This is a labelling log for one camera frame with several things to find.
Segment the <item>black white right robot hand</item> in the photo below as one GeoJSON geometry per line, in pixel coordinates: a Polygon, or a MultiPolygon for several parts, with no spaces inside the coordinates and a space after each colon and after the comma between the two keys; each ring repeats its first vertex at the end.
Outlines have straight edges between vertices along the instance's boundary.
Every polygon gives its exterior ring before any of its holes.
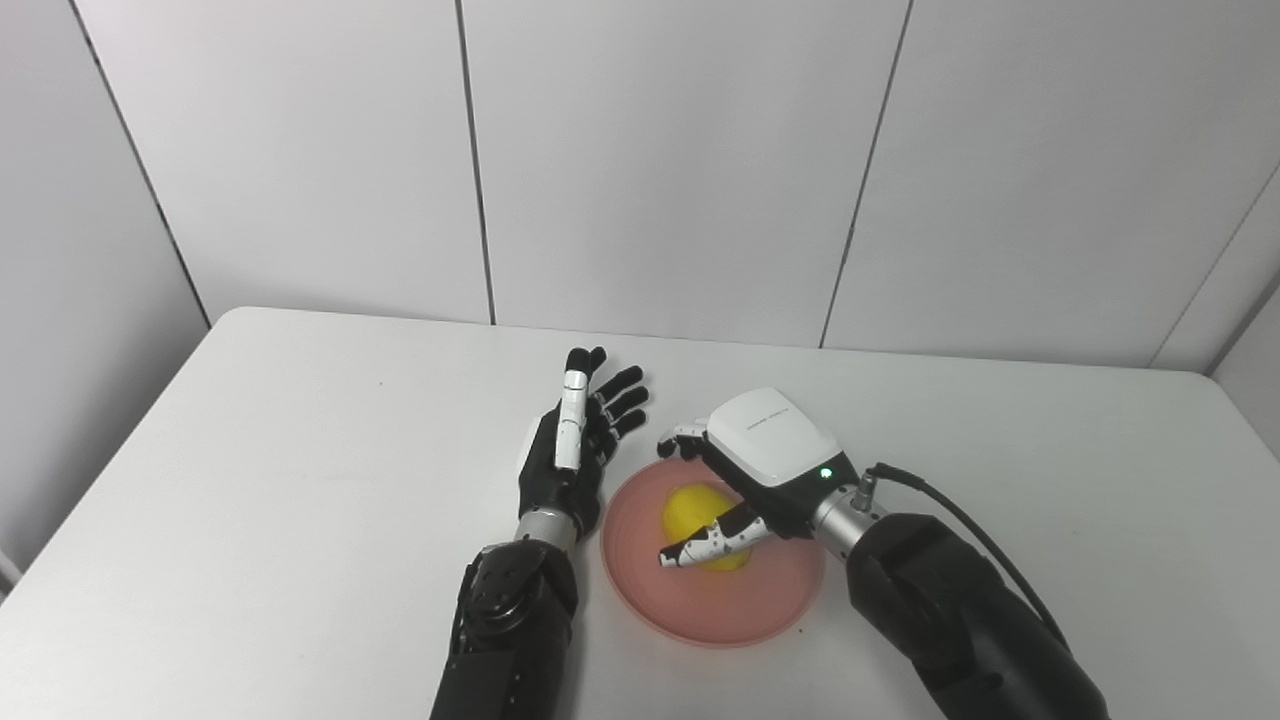
{"type": "Polygon", "coordinates": [[[749,391],[709,418],[676,425],[662,459],[701,460],[741,500],[659,552],[663,568],[690,568],[776,536],[815,541],[846,561],[876,516],[859,510],[860,477],[837,439],[776,388],[749,391]]]}

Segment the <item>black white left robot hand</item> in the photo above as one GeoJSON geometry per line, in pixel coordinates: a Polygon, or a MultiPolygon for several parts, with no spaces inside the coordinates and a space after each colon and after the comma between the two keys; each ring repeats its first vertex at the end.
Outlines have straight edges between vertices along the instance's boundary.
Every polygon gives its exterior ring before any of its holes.
{"type": "Polygon", "coordinates": [[[639,365],[594,388],[607,359],[599,346],[572,348],[566,359],[564,388],[539,419],[520,469],[517,541],[567,551],[596,527],[604,470],[622,439],[646,423],[650,398],[639,365]]]}

